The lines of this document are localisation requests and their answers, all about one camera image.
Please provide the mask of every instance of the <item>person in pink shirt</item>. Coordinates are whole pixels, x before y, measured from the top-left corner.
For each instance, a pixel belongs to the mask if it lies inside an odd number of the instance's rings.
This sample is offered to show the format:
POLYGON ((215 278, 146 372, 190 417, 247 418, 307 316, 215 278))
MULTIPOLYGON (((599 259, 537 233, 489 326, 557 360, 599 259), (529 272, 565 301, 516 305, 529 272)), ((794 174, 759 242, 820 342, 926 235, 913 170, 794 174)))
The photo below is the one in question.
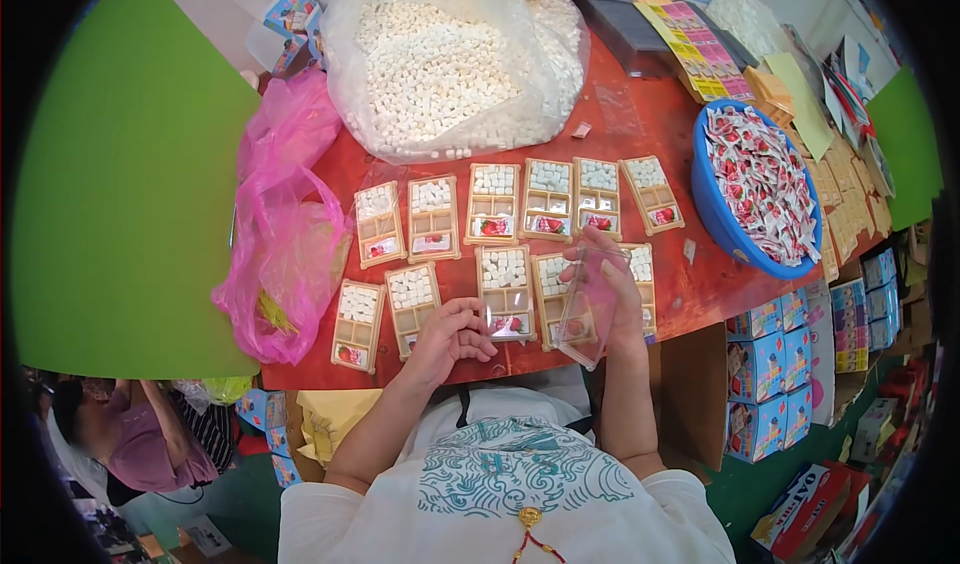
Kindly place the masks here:
POLYGON ((196 412, 188 411, 181 394, 168 397, 153 380, 140 384, 147 402, 131 406, 128 380, 116 381, 106 405, 86 395, 78 380, 59 383, 53 409, 63 437, 140 491, 196 487, 222 474, 234 449, 229 409, 211 405, 204 424, 196 412), (186 421, 191 413, 196 421, 186 421), (203 442, 192 426, 202 429, 203 442))

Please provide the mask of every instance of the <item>person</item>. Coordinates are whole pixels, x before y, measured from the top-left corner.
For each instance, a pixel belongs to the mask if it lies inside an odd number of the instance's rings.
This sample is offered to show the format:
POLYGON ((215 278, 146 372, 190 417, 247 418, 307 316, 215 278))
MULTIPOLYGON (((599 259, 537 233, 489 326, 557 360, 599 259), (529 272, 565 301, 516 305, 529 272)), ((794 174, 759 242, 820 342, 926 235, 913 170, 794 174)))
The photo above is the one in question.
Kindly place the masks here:
POLYGON ((66 442, 88 452, 138 491, 168 493, 209 484, 222 474, 233 456, 230 421, 222 413, 226 408, 211 405, 206 419, 197 417, 204 431, 198 440, 192 431, 197 425, 184 419, 192 408, 181 393, 168 398, 156 381, 140 384, 147 402, 130 406, 128 380, 116 381, 106 405, 85 395, 78 380, 60 382, 53 411, 66 442))
MULTIPOLYGON (((602 232, 583 233, 617 249, 602 232)), ((574 260, 576 248, 563 255, 574 260)), ((523 387, 483 385, 424 413, 457 360, 486 362, 498 352, 476 313, 483 302, 450 300, 342 439, 324 481, 284 490, 279 561, 734 562, 700 480, 667 470, 657 452, 633 277, 609 260, 601 271, 618 295, 606 341, 603 450, 574 429, 576 407, 523 387)), ((573 274, 568 267, 560 279, 573 274)))

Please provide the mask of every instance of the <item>hand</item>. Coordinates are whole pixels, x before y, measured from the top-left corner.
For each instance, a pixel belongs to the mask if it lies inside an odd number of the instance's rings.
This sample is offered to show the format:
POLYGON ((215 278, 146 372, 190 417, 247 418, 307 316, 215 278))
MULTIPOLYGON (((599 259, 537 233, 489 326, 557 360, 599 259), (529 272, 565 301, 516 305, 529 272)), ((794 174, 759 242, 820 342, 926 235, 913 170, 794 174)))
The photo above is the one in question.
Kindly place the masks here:
MULTIPOLYGON (((584 243, 607 251, 620 251, 614 240, 593 226, 583 227, 584 243)), ((563 250, 563 258, 567 261, 576 261, 578 246, 563 250)), ((641 293, 634 282, 634 275, 630 272, 626 261, 622 264, 616 260, 604 259, 600 264, 600 272, 613 292, 616 293, 616 310, 613 312, 613 322, 610 326, 606 342, 610 345, 624 345, 637 339, 643 343, 643 306, 641 293)), ((559 279, 569 282, 576 272, 575 266, 568 266, 559 273, 559 279)))
POLYGON ((476 312, 486 307, 479 298, 451 299, 435 309, 416 335, 416 345, 401 374, 435 389, 462 357, 489 361, 497 348, 488 337, 487 323, 476 312))

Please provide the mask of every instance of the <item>clear plastic lid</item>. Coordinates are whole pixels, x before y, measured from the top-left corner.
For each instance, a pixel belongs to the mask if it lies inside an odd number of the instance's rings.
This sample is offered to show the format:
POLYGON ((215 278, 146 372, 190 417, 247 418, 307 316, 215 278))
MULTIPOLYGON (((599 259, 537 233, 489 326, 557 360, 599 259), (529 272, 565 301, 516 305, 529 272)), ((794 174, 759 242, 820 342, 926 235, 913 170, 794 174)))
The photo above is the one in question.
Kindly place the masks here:
POLYGON ((630 258, 623 252, 581 245, 559 322, 559 350, 588 370, 596 368, 603 355, 617 308, 617 294, 600 272, 605 259, 630 274, 630 258))

